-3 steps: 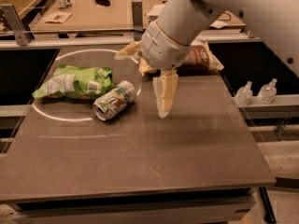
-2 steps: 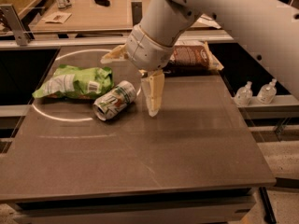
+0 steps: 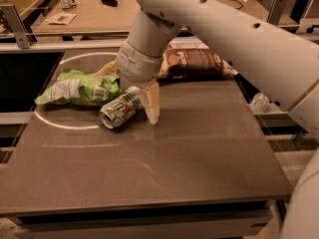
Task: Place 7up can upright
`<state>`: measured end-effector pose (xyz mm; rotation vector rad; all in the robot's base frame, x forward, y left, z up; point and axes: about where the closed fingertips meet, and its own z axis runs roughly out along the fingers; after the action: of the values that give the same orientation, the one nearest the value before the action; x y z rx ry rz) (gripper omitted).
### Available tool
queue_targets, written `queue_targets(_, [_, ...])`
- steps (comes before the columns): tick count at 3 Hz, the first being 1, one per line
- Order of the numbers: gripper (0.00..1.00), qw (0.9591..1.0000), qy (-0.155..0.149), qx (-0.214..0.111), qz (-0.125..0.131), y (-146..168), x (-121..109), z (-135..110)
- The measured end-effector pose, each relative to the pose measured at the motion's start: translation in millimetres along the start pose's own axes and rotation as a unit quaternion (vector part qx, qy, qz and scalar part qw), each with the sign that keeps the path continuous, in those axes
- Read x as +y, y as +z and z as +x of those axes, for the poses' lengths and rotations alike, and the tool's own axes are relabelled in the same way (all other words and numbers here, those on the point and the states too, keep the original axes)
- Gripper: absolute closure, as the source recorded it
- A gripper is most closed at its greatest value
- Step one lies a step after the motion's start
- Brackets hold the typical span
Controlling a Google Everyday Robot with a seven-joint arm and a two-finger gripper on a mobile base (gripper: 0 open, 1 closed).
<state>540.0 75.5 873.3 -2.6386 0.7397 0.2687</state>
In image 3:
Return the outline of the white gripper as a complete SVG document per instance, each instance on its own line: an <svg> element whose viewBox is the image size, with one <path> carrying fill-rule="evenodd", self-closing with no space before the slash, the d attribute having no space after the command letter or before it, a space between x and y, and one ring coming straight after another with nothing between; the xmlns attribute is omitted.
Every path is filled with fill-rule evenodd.
<svg viewBox="0 0 319 239"><path fill-rule="evenodd" d="M156 124L160 117L160 86L153 79L159 74L161 63L162 57L147 56L126 40L118 51L117 60L105 64L94 77L115 77L122 73L132 82L145 83L141 89L141 102L150 124Z"/></svg>

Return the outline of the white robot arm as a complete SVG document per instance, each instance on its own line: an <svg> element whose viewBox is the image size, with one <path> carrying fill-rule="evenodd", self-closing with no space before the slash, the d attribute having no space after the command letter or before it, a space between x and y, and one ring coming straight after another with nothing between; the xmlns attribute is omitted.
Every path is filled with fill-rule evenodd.
<svg viewBox="0 0 319 239"><path fill-rule="evenodd" d="M136 0L140 5L128 39L115 61L134 83L143 84L150 122L160 115L162 54L180 28L200 41L319 137L319 46L216 0Z"/></svg>

